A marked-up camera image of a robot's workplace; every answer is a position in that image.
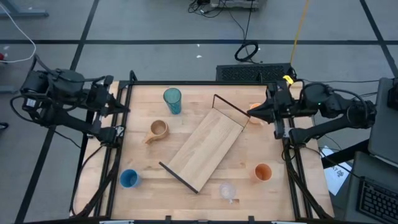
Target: yellow cable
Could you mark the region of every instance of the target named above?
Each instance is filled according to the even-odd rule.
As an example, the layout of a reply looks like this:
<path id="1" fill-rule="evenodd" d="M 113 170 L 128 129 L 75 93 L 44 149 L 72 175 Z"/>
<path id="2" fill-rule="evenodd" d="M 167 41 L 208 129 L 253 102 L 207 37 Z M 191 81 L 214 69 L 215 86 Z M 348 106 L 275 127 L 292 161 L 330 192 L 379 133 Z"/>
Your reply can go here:
<path id="1" fill-rule="evenodd" d="M 293 63 L 294 53 L 296 51 L 296 46 L 297 46 L 297 39 L 299 38 L 301 27 L 303 26 L 304 18 L 305 18 L 305 15 L 307 14 L 307 11 L 308 11 L 309 3 L 310 3 L 310 0 L 307 0 L 305 2 L 304 11 L 303 11 L 303 14 L 301 15 L 300 24 L 298 25 L 298 31 L 296 33 L 296 37 L 294 38 L 294 45 L 293 45 L 292 55 L 290 56 L 290 64 Z"/>

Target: gray floor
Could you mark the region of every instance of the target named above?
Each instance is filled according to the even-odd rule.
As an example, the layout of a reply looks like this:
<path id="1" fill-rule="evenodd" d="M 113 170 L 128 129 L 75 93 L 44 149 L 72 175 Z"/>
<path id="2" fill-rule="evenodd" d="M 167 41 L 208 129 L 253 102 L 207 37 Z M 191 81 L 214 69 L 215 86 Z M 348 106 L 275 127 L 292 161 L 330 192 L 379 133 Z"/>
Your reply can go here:
<path id="1" fill-rule="evenodd" d="M 79 40 L 93 0 L 18 0 L 21 6 L 46 8 L 50 17 L 19 19 L 28 36 L 35 40 Z M 398 40 L 398 16 L 395 0 L 366 1 L 386 40 Z M 186 0 L 101 0 L 88 40 L 174 40 L 174 39 L 241 39 L 239 27 L 227 12 L 214 19 L 188 14 Z M 248 39 L 292 40 L 297 31 L 305 0 L 268 0 L 266 6 L 252 14 Z M 234 10 L 235 18 L 246 26 L 248 12 Z M 0 20 L 0 40 L 24 39 L 7 19 Z M 357 0 L 311 1 L 300 35 L 302 40 L 376 40 L 369 21 Z M 85 45 L 77 71 L 85 77 L 114 75 L 128 78 L 133 69 L 139 80 L 214 80 L 217 65 L 237 64 L 236 44 L 172 45 Z M 37 53 L 52 68 L 69 68 L 77 45 L 45 44 Z M 264 63 L 290 60 L 292 45 L 260 45 L 254 57 Z M 388 46 L 398 60 L 398 46 Z M 8 60 L 30 55 L 31 45 L 0 44 Z M 30 62 L 0 65 L 2 85 L 19 87 Z M 378 45 L 299 45 L 293 63 L 299 77 L 309 80 L 374 80 L 393 77 Z M 377 90 L 377 83 L 334 83 L 359 94 Z M 10 128 L 0 133 L 0 223 L 15 220 L 30 176 L 37 161 L 46 130 L 19 119 L 10 109 L 11 95 L 0 95 L 0 118 Z M 83 118 L 83 111 L 74 111 Z M 326 120 L 315 117 L 317 123 Z M 81 134 L 59 128 L 81 142 Z M 346 129 L 331 133 L 341 147 L 348 147 L 369 137 L 369 130 Z M 336 147 L 329 139 L 320 146 Z M 79 150 L 67 140 L 54 138 L 26 221 L 68 217 L 68 205 L 76 174 Z M 335 212 L 341 214 L 344 197 L 333 200 Z"/>

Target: white paper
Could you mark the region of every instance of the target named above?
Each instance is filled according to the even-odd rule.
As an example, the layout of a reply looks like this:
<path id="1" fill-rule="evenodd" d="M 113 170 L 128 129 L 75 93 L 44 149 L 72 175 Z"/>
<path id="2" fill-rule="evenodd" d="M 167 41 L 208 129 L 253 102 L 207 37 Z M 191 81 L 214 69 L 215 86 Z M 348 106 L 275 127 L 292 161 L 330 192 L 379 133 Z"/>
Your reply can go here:
<path id="1" fill-rule="evenodd" d="M 329 156 L 334 152 L 330 150 L 327 146 L 322 149 L 322 153 L 324 155 Z M 342 167 L 346 168 L 347 170 L 351 171 L 351 167 L 346 163 L 342 162 Z M 340 166 L 333 166 L 329 167 L 324 170 L 326 176 L 326 182 L 328 184 L 328 189 L 330 193 L 336 196 L 337 192 L 340 190 L 341 186 L 343 185 L 344 181 L 347 179 L 349 172 L 341 168 Z"/>

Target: white cable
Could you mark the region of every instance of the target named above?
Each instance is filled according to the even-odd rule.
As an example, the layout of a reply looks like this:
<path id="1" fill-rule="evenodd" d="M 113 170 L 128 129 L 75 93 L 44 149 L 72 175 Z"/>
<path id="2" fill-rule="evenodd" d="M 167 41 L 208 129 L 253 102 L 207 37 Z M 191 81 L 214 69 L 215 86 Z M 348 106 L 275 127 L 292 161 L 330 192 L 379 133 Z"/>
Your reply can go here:
<path id="1" fill-rule="evenodd" d="M 16 63 L 16 62 L 24 62 L 26 60 L 30 60 L 36 53 L 36 45 L 35 43 L 33 43 L 33 41 L 24 33 L 24 31 L 21 30 L 21 28 L 19 28 L 19 26 L 15 23 L 15 21 L 12 19 L 12 17 L 10 16 L 10 14 L 7 12 L 7 10 L 2 6 L 2 4 L 0 4 L 0 7 L 4 10 L 4 12 L 7 14 L 8 17 L 10 17 L 11 22 L 15 25 L 15 27 L 33 44 L 33 52 L 32 55 L 29 58 L 25 58 L 25 59 L 20 59 L 20 60 L 13 60 L 13 61 L 3 61 L 0 60 L 0 62 L 5 62 L 5 63 Z"/>

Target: blue plastic cup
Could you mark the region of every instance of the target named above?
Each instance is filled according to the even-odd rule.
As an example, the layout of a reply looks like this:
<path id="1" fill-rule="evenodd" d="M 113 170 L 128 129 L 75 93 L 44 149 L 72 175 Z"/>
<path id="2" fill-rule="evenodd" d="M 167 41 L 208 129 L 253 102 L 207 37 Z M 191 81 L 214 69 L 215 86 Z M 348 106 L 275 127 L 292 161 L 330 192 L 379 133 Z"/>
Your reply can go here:
<path id="1" fill-rule="evenodd" d="M 169 88 L 164 91 L 163 99 L 169 107 L 172 114 L 181 113 L 181 92 L 176 88 Z"/>
<path id="2" fill-rule="evenodd" d="M 138 187 L 141 184 L 141 178 L 135 170 L 128 169 L 120 175 L 120 184 L 123 187 Z"/>

